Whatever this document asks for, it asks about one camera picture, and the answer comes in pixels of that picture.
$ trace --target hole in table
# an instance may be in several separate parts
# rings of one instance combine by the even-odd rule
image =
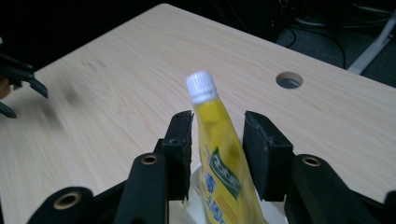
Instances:
[[[277,75],[276,83],[285,89],[296,89],[303,85],[303,78],[297,73],[284,72]]]

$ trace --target dark floor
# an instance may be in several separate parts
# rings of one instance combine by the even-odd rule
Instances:
[[[340,23],[350,17],[345,2],[323,0],[289,0],[280,6],[275,0],[171,0],[171,5],[184,8],[214,21],[289,47],[326,63],[348,68],[380,32],[374,28],[344,29]],[[0,7],[0,36],[4,44],[0,53],[32,64],[39,69],[68,52],[95,39],[134,16],[163,1],[67,2],[50,0],[14,0]],[[393,5],[381,5],[392,11]],[[297,14],[305,21],[327,24],[325,28],[302,26],[293,21]],[[377,20],[387,13],[354,15],[355,20]],[[396,43],[392,39],[363,76],[396,87]]]

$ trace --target table surface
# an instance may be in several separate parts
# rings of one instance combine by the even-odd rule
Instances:
[[[159,5],[37,71],[49,99],[25,87],[3,100],[0,198],[25,223],[55,191],[98,194],[125,180],[171,117],[192,109],[187,75],[208,70],[242,137],[244,112],[267,116],[296,154],[326,160],[359,193],[396,189],[396,89],[169,5]],[[303,85],[281,88],[296,73]],[[199,164],[197,124],[192,164]]]

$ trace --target toothpaste tube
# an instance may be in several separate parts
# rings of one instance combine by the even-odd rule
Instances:
[[[265,223],[244,151],[206,71],[187,78],[198,122],[201,197],[207,223]]]

